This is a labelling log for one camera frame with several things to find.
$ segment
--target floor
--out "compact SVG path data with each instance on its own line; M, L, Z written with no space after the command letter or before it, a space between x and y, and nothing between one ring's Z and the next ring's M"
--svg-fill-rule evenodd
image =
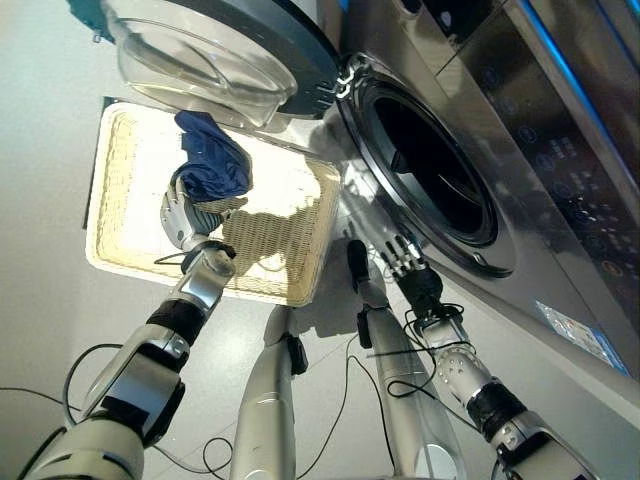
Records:
M67 369L85 348L122 342L167 293L149 282L91 267L82 224L102 97L146 102L119 77L115 50L94 44L66 2L0 1L0 299L5 339L0 386L23 386L58 397ZM297 464L313 461L343 395L346 343L355 332L358 302L346 275L348 235L392 232L359 173L345 172L345 191L327 265L315 301L298 311L310 368L295 379ZM392 306L407 305L392 283ZM465 305L466 328L490 369L598 468L604 479L638 478L640 432L582 390L524 342L506 333L487 306L446 282L444 298ZM244 383L261 349L273 306L224 299L201 333L182 372L187 394L160 445L201 468L205 442L233 440ZM352 353L372 360L354 343ZM80 405L110 352L98 352L77 372L72 403ZM443 399L453 406L450 396ZM357 370L349 376L344 414L324 455L307 478L372 477L391 472L375 396ZM15 478L36 446L62 422L54 403L0 392L0 479ZM485 479L491 449L452 420L470 478ZM208 449L212 465L227 452ZM228 470L222 470L223 476ZM149 450L145 479L195 478Z

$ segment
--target sticker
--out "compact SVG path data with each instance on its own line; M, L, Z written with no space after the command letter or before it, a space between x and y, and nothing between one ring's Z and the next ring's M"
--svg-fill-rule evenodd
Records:
M595 328L589 328L537 300L536 306L556 333L562 335L579 347L582 347L587 352L595 355L625 375L629 375L629 372L613 349L613 346L601 332Z

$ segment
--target blue garment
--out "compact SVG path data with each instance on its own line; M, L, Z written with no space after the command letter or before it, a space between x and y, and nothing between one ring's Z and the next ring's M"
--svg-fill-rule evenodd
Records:
M244 195L251 188L247 154L204 112L180 111L176 123L182 134L187 162L173 174L180 176L192 202L211 202Z

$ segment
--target wicker basket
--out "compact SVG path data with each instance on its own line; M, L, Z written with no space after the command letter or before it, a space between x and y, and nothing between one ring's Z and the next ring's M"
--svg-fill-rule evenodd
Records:
M180 268L155 265L177 250L159 220L171 174L186 161L173 115L129 103L102 116L86 254L97 268L173 285ZM248 194L201 203L239 208L211 237L233 245L236 276L225 295L302 306L311 302L337 208L338 171L317 159L233 131L251 157Z

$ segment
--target appliance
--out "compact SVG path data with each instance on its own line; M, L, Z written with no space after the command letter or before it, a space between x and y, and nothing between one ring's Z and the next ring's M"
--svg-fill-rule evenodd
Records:
M337 101L398 228L638 424L636 3L351 1L342 57L287 0L70 3L171 106L260 134Z

